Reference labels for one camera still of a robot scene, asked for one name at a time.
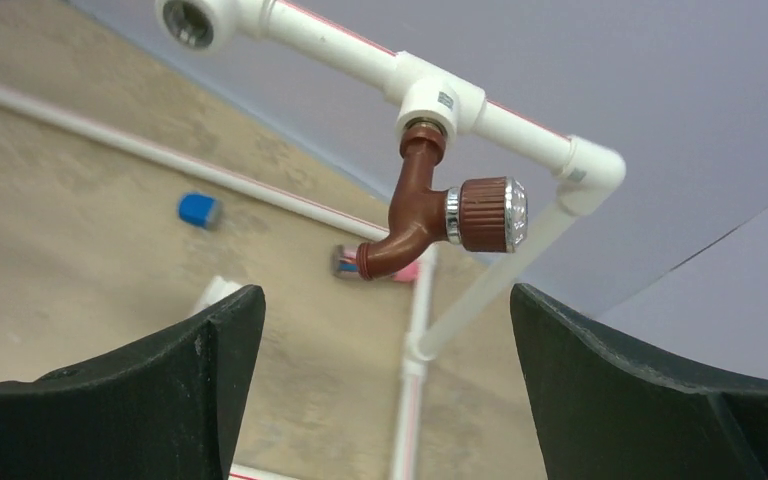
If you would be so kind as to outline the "brown water faucet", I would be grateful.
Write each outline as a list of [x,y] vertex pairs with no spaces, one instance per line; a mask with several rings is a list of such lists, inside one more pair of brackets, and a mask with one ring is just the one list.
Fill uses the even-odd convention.
[[512,177],[470,179],[447,190],[432,188],[444,158],[444,130],[417,120],[403,132],[402,167],[388,211],[388,235],[358,246],[358,257],[379,265],[410,263],[438,242],[469,252],[515,252],[528,230],[528,198]]

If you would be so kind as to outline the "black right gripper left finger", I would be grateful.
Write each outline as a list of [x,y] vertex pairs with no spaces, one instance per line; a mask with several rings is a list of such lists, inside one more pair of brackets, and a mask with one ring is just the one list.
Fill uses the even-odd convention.
[[225,479],[265,322],[248,285],[32,382],[0,382],[0,479]]

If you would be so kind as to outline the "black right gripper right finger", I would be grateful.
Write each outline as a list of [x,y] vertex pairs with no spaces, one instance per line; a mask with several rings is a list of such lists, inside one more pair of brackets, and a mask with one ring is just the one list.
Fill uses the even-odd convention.
[[768,479],[768,380],[591,320],[527,284],[510,315],[551,479]]

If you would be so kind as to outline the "white stapler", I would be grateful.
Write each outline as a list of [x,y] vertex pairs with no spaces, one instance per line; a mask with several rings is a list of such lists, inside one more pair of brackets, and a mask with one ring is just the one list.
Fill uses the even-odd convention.
[[233,294],[237,290],[242,288],[240,283],[232,280],[225,279],[220,275],[215,275],[207,284],[202,294],[195,302],[190,315],[196,315],[199,312],[209,308],[216,302],[224,299],[225,297]]

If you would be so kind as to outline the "blue cube block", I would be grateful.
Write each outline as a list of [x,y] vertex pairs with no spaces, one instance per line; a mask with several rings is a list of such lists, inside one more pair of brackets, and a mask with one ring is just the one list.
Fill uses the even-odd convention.
[[210,195],[200,192],[188,192],[178,202],[178,218],[194,227],[204,230],[215,230],[221,215],[221,201]]

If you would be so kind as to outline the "pink capped colourful can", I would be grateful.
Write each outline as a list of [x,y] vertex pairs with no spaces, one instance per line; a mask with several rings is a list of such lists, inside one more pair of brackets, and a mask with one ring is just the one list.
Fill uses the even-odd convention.
[[330,269],[333,276],[348,280],[389,280],[397,283],[412,283],[420,272],[420,261],[410,263],[373,263],[358,257],[356,245],[335,245],[330,254]]

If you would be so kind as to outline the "white PVC pipe frame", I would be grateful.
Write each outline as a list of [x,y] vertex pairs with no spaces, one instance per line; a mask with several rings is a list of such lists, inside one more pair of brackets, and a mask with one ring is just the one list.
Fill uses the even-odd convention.
[[[139,137],[0,86],[0,107],[151,162],[250,196],[363,238],[351,264],[364,279],[410,265],[418,274],[404,341],[402,388],[389,475],[415,475],[428,363],[574,222],[622,184],[626,164],[614,150],[567,136],[487,99],[478,86],[409,52],[392,52],[288,1],[159,1],[159,24],[196,52],[215,52],[236,35],[269,39],[380,90],[399,107],[402,168],[386,227],[185,156]],[[435,191],[435,167],[458,136],[476,134],[546,168],[554,202],[535,219],[514,179],[468,180]],[[437,244],[498,253],[438,320],[430,317]]]

